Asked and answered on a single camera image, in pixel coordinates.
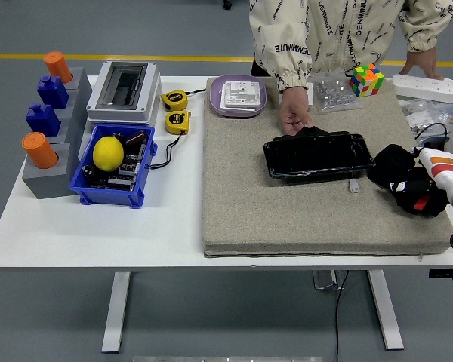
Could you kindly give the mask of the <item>person's left hand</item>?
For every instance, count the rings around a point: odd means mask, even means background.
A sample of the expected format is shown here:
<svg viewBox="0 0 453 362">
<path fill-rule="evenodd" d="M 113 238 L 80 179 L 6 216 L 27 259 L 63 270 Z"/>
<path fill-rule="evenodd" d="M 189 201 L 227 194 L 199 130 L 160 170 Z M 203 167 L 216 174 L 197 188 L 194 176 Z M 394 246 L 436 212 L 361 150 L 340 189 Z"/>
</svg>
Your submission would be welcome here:
<svg viewBox="0 0 453 362">
<path fill-rule="evenodd" d="M 408 52 L 406 55 L 405 65 L 399 72 L 400 75 L 407 75 L 417 66 L 423 72 L 426 78 L 443 80 L 436 68 L 437 51 L 436 47 L 421 52 Z"/>
</svg>

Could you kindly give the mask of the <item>person's right hand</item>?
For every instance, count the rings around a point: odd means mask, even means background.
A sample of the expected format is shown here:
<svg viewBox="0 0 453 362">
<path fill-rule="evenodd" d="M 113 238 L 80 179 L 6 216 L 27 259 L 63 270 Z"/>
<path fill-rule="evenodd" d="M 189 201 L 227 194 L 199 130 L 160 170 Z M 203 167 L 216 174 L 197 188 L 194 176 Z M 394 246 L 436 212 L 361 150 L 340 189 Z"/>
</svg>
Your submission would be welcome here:
<svg viewBox="0 0 453 362">
<path fill-rule="evenodd" d="M 304 87 L 290 87 L 282 92 L 279 119 L 286 135 L 294 136 L 304 127 L 313 127 L 309 98 Z"/>
</svg>

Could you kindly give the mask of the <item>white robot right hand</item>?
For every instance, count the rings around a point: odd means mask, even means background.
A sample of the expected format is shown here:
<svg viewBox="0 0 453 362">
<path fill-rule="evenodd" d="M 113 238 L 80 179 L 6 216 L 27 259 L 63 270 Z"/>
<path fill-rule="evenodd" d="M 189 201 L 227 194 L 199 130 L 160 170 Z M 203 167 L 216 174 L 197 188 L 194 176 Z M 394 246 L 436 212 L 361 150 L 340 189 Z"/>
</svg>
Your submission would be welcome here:
<svg viewBox="0 0 453 362">
<path fill-rule="evenodd" d="M 400 181 L 390 184 L 392 192 L 430 192 L 435 188 L 446 192 L 448 201 L 453 204 L 453 153 L 414 147 L 422 169 L 427 172 L 425 180 Z"/>
</svg>

